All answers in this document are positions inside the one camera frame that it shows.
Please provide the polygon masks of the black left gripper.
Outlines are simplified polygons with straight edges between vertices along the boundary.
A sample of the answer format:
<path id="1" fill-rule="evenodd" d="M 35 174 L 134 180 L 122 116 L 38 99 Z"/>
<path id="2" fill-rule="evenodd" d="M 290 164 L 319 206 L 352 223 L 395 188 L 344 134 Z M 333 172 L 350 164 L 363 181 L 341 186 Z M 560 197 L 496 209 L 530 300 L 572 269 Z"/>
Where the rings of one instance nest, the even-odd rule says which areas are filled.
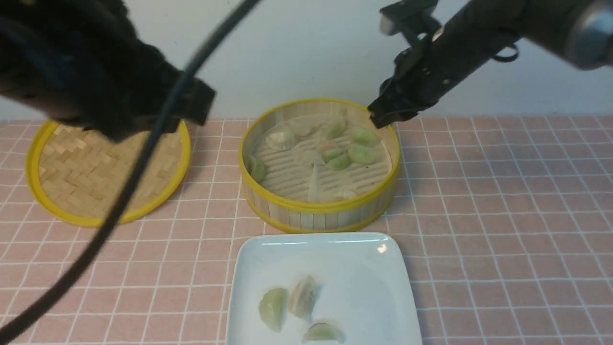
<path id="1" fill-rule="evenodd" d="M 1 96 L 120 142 L 150 131 L 182 71 L 122 0 L 3 0 Z"/>

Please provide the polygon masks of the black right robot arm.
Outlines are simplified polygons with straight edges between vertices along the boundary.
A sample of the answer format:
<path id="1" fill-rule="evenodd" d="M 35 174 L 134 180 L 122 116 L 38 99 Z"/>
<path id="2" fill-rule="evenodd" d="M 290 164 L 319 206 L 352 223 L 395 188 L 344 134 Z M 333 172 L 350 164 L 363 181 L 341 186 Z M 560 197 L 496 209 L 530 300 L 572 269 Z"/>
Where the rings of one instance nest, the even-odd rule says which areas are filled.
<path id="1" fill-rule="evenodd" d="M 401 0 L 380 10 L 381 32 L 408 48 L 368 105 L 377 128 L 415 118 L 488 61 L 513 62 L 522 38 L 580 70 L 612 65 L 610 0 L 469 0 L 448 22 L 436 0 Z"/>

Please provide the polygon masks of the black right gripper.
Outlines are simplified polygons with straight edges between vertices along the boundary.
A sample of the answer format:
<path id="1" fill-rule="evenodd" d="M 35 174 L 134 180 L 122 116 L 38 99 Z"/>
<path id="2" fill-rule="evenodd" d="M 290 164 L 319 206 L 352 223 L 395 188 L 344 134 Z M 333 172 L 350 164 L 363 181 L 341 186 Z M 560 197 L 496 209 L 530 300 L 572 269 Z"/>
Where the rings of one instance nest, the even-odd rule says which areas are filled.
<path id="1" fill-rule="evenodd" d="M 401 0 L 380 10 L 381 32 L 403 35 L 408 48 L 396 57 L 393 76 L 367 107 L 377 129 L 433 107 L 486 62 L 519 57 L 517 25 L 525 0 L 470 0 L 445 24 L 432 15 L 437 4 Z"/>

